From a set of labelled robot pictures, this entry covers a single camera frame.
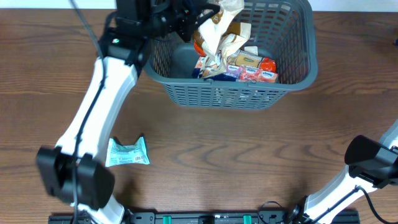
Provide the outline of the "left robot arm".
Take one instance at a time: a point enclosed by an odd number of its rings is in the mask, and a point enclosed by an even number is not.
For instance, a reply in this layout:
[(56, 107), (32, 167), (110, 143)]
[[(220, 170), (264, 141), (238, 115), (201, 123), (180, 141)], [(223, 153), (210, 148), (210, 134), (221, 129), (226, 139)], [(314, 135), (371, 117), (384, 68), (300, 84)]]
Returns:
[(54, 148), (41, 147), (36, 163), (44, 187), (92, 223), (127, 223), (125, 207), (114, 197), (114, 175), (105, 168), (108, 140), (127, 94), (136, 85), (153, 40), (176, 33), (188, 42), (220, 11), (206, 1), (118, 1), (103, 34), (90, 39), (97, 51), (93, 77), (68, 129)]

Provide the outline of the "blue Kleenex tissue pack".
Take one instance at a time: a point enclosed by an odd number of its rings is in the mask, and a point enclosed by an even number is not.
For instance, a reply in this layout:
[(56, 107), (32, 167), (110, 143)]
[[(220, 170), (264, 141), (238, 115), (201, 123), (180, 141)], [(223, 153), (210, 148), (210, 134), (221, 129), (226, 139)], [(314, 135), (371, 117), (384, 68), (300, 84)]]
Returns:
[(276, 73), (276, 63), (269, 58), (264, 58), (259, 68), (250, 67), (249, 65), (237, 66), (228, 64), (224, 73), (213, 77), (204, 77), (205, 73), (200, 71), (201, 66), (205, 62), (206, 57), (199, 57), (192, 72), (193, 78), (210, 79), (214, 81), (275, 83), (278, 77)]

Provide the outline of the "beige snack bag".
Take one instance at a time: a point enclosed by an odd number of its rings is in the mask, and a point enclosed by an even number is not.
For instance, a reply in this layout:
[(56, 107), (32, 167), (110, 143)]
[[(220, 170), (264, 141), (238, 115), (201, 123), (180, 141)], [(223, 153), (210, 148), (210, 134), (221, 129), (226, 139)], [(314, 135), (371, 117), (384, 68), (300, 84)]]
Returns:
[(199, 76), (210, 78), (224, 73), (227, 69), (228, 57), (236, 53), (251, 36), (250, 23), (232, 22), (219, 41), (211, 37), (209, 41), (201, 38), (200, 47), (206, 57), (202, 62)]
[(207, 19), (193, 33), (194, 49), (200, 57), (215, 59), (221, 37), (230, 23), (244, 9), (244, 0), (208, 0), (205, 3), (219, 6), (219, 11)]
[(245, 47), (243, 48), (243, 52), (244, 52), (246, 55), (255, 55), (255, 56), (258, 56), (258, 55), (259, 55), (258, 47), (257, 47), (257, 46), (245, 46)]

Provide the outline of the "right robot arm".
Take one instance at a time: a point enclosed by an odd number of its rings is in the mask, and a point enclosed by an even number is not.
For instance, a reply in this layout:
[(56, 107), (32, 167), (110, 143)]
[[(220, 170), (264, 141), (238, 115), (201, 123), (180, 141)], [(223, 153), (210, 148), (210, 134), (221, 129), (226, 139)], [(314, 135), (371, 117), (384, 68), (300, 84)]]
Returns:
[(366, 197), (374, 216), (381, 218), (371, 203), (369, 193), (397, 185), (397, 123), (378, 141), (356, 136), (345, 153), (344, 168), (321, 190), (310, 194), (291, 214), (292, 223), (331, 223), (350, 204)]

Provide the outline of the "red spaghetti packet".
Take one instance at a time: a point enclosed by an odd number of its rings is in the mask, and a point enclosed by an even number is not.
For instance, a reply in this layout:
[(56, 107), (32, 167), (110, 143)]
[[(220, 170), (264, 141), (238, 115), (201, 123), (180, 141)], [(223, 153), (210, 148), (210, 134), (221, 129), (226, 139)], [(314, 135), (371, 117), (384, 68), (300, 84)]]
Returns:
[[(205, 63), (206, 54), (204, 50), (198, 45), (197, 41), (194, 41), (193, 46), (197, 54), (200, 56), (195, 65), (195, 70), (199, 70), (201, 66)], [(274, 73), (277, 70), (276, 63), (273, 59), (255, 55), (246, 55), (241, 49), (239, 49), (237, 52), (227, 58), (227, 65), (259, 68), (263, 71)]]

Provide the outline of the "teal snack packet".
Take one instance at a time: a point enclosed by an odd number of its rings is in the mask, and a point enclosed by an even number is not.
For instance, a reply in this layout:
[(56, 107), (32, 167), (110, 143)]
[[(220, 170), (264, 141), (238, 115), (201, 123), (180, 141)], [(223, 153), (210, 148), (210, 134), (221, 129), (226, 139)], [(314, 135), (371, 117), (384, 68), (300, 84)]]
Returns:
[(112, 167), (125, 164), (150, 164), (143, 136), (140, 136), (133, 145), (120, 145), (115, 138), (109, 139), (105, 166)]

